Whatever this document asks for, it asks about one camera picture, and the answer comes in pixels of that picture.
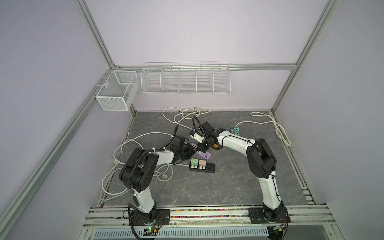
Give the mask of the purple power strip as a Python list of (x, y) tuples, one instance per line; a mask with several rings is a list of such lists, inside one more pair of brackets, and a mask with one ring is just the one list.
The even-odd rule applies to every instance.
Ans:
[(197, 156), (199, 156), (199, 157), (201, 157), (201, 158), (203, 158), (204, 160), (206, 160), (206, 161), (208, 161), (210, 158), (211, 158), (211, 156), (212, 156), (212, 154), (211, 153), (209, 153), (209, 152), (202, 152), (202, 151), (200, 151), (200, 150), (198, 150), (198, 148), (197, 148), (197, 145), (195, 144), (195, 143), (191, 143), (191, 145), (194, 147), (194, 149), (196, 150), (196, 155)]

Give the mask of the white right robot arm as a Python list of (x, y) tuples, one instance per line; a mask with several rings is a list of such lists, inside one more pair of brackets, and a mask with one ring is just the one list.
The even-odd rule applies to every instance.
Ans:
[(191, 137), (197, 140), (198, 148), (206, 152), (208, 148), (220, 150), (223, 147), (231, 148), (247, 157), (250, 171), (258, 178), (262, 194), (262, 217), (269, 223), (282, 220), (289, 223), (287, 208), (280, 197), (276, 184), (277, 159), (264, 139), (247, 139), (219, 128), (199, 127), (191, 131)]

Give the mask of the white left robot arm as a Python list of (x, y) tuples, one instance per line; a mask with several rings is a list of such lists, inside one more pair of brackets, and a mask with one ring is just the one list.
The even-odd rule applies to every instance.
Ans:
[(158, 166), (164, 167), (176, 160), (187, 160), (195, 152), (191, 144), (172, 151), (165, 147), (145, 150), (136, 148), (120, 171), (119, 180), (126, 186), (135, 202), (134, 216), (144, 224), (154, 223), (157, 217), (157, 205), (152, 197), (150, 183)]

